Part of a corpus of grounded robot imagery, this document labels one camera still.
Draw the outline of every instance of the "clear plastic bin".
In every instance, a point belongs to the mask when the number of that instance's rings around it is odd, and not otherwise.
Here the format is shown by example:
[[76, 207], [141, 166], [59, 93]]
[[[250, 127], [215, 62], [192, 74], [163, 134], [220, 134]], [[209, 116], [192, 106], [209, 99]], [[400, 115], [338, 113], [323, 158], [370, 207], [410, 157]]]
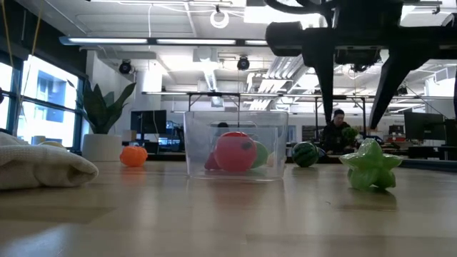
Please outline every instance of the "clear plastic bin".
[[[239, 118], [237, 112], [185, 113], [188, 175], [262, 181], [281, 179], [286, 162], [287, 122], [288, 114], [284, 112], [242, 111]], [[218, 127], [220, 123], [229, 127]], [[228, 132], [243, 134], [227, 136]]]

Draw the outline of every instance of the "green object in hand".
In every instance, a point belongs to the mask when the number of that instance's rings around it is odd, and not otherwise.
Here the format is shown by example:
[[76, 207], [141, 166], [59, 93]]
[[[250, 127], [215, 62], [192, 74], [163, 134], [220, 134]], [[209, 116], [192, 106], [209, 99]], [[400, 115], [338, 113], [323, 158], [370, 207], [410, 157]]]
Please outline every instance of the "green object in hand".
[[343, 137], [349, 141], [354, 141], [358, 135], [358, 131], [355, 128], [344, 128], [341, 133], [343, 134]]

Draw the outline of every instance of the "white cloth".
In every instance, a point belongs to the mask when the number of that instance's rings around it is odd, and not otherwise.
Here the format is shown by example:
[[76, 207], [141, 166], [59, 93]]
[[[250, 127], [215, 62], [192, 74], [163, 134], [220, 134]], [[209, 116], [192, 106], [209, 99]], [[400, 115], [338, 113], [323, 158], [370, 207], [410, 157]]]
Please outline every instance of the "white cloth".
[[0, 133], [0, 190], [80, 186], [99, 170], [85, 158], [55, 146], [30, 146]]

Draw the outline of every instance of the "computer monitor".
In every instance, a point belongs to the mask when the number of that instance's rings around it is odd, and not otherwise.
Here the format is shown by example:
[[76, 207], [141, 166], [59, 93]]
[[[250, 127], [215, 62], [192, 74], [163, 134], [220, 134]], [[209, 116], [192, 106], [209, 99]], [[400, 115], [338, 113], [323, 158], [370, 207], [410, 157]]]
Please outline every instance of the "computer monitor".
[[446, 140], [444, 117], [441, 114], [405, 113], [407, 139]]
[[403, 125], [392, 125], [388, 127], [388, 134], [391, 135], [393, 133], [405, 133], [403, 130]]
[[130, 129], [141, 134], [166, 133], [166, 110], [160, 111], [132, 111]]

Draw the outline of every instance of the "security camera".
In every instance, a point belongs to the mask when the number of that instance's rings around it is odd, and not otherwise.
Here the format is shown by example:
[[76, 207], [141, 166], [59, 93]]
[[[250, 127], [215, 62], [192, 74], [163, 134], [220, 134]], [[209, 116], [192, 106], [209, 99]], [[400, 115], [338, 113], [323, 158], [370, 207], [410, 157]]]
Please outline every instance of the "security camera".
[[119, 66], [119, 72], [121, 74], [130, 74], [133, 71], [134, 69], [130, 64], [130, 60], [123, 60], [122, 64]]
[[247, 56], [241, 56], [240, 60], [238, 61], [238, 64], [236, 65], [238, 70], [240, 71], [245, 71], [249, 69], [249, 60]]

